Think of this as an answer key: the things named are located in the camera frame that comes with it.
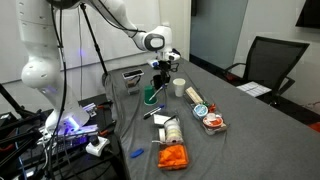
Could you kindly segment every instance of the office chair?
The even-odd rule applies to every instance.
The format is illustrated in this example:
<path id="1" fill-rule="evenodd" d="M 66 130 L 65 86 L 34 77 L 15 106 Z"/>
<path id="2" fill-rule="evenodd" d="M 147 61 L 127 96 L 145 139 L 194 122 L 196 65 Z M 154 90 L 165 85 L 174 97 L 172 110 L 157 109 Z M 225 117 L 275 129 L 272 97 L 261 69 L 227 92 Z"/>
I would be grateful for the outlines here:
<path id="1" fill-rule="evenodd" d="M 238 78 L 242 84 L 254 81 L 271 89 L 270 104 L 276 105 L 279 96 L 289 89 L 295 81 L 287 77 L 288 73 L 298 63 L 308 43 L 290 42 L 256 36 L 247 57 L 246 63 L 236 63 L 224 69 L 228 81 L 234 80 L 229 70 L 246 65 L 244 75 Z M 281 86 L 284 79 L 288 81 Z"/>

